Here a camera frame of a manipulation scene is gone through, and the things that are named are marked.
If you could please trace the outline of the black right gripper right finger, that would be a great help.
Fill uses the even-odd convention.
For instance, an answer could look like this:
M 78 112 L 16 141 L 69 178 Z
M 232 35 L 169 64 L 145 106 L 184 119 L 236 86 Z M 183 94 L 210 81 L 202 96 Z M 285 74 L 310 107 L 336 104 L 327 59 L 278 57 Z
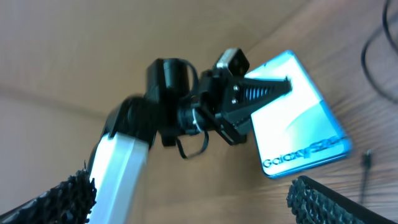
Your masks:
M 292 181 L 286 201 L 298 224 L 396 224 L 305 175 Z

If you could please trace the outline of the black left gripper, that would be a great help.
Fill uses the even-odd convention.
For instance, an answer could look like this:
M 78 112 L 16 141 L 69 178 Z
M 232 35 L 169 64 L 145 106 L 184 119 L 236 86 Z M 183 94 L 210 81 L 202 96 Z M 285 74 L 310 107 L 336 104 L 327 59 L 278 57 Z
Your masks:
M 194 95 L 178 109 L 182 135 L 217 132 L 228 144 L 246 142 L 250 115 L 292 91 L 288 78 L 260 80 L 226 69 L 204 71 Z

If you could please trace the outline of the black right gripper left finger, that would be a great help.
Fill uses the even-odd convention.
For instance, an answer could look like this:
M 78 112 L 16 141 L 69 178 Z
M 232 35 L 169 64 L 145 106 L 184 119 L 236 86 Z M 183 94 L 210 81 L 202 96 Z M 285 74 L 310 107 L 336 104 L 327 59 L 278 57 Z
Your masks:
M 86 169 L 1 215 L 1 224 L 89 223 L 96 204 L 95 181 Z

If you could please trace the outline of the blue Galaxy smartphone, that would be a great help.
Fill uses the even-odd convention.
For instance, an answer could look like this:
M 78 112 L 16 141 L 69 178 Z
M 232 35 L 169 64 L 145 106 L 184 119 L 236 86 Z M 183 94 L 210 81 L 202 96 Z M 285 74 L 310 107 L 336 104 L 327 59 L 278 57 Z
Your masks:
M 298 57 L 286 50 L 246 78 L 288 78 L 292 90 L 251 115 L 262 170 L 270 179 L 346 157 L 352 142 Z

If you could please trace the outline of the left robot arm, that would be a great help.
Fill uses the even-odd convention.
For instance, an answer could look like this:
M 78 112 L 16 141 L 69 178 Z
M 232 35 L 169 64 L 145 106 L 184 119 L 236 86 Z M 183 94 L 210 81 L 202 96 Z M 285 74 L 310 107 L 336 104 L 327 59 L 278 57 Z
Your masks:
M 181 148 L 181 136 L 217 132 L 228 144 L 246 142 L 253 112 L 288 94 L 289 79 L 245 77 L 247 61 L 198 73 L 188 61 L 158 58 L 147 69 L 145 95 L 126 98 L 108 116 L 93 151 L 90 180 L 96 187 L 89 223 L 126 223 L 138 210 L 139 182 L 156 135 Z

